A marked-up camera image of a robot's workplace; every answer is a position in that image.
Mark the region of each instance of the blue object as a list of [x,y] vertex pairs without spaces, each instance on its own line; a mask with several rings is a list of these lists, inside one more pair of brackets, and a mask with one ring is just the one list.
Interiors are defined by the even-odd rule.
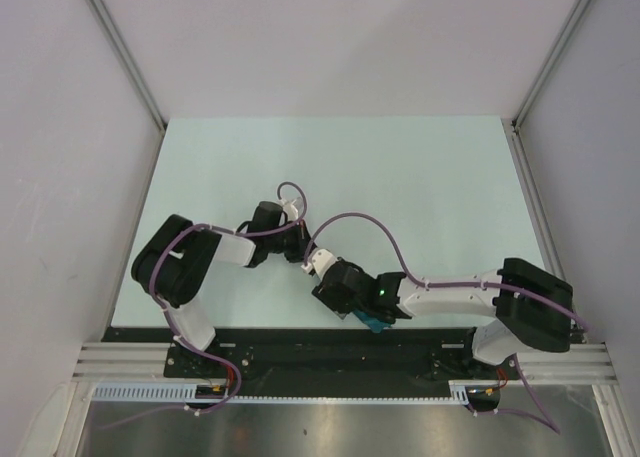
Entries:
[[375,319],[365,314],[361,310],[354,310],[353,315],[358,317],[358,319],[360,319],[360,321],[364,325],[369,327],[371,329],[371,332],[373,332],[374,334],[379,334],[380,332],[382,332],[383,329],[386,329],[387,327],[391,327],[391,324],[387,324],[386,322],[382,322],[378,319]]

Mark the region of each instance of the red wire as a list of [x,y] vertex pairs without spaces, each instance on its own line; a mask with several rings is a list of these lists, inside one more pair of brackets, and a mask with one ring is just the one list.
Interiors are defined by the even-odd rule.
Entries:
[[497,369],[497,373],[498,373],[498,379],[504,380],[504,384],[500,384],[500,387],[498,388],[503,389],[504,387],[506,387],[507,383],[509,382],[509,377],[507,377],[507,373],[500,368]]

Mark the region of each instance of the black mounting plate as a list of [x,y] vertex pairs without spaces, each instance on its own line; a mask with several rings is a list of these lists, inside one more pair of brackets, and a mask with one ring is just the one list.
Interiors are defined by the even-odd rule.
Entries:
[[[168,329],[112,339],[171,341]],[[256,397],[448,397],[452,379],[495,380],[496,368],[470,358],[473,329],[369,330],[217,329],[207,349],[241,371],[239,395]],[[506,363],[509,378],[517,378]],[[226,378],[226,369],[180,346],[169,348],[164,376]]]

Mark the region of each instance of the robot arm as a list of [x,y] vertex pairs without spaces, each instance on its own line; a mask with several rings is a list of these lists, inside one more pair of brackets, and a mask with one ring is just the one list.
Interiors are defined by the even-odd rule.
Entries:
[[[341,318],[356,312],[386,324],[393,324],[396,319],[447,313],[495,319],[476,328],[470,343],[473,358],[490,365],[499,365],[522,350],[566,352],[570,347],[571,319],[531,299],[496,288],[496,284],[516,284],[571,309],[571,286],[522,259],[506,259],[502,269],[465,278],[425,279],[424,286],[416,285],[403,272],[373,278],[326,249],[316,249],[302,268],[307,273],[315,271],[320,277],[313,295]],[[365,323],[372,327],[370,321]],[[380,326],[372,327],[374,331],[379,329]]]
[[[247,227],[247,234],[226,234],[211,229],[193,232],[177,245],[158,272],[158,297],[167,303],[180,335],[200,350],[215,337],[197,292],[213,260],[256,267],[270,253],[282,253],[291,263],[303,261],[310,236],[304,221],[277,234],[264,235],[297,220],[296,201],[261,202]],[[192,222],[171,216],[135,259],[132,276],[149,292],[149,282],[160,254]],[[521,260],[506,259],[503,268],[456,282],[425,280],[418,286],[403,272],[368,275],[327,249],[312,245],[302,268],[316,275],[319,284],[312,294],[341,318],[355,313],[376,331],[395,323],[434,313],[470,314],[494,320],[473,330],[468,342],[469,357],[499,365],[523,349],[547,352],[569,350],[571,320],[531,299],[499,290],[487,284],[512,284],[570,309],[572,289],[565,282]]]

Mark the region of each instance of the white wall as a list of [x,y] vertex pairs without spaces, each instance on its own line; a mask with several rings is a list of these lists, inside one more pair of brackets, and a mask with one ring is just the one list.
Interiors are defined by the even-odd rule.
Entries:
[[164,117],[513,117],[575,0],[106,0]]
[[523,135],[578,308],[640,422],[640,0],[596,0]]
[[0,454],[68,380],[159,135],[84,0],[0,0]]

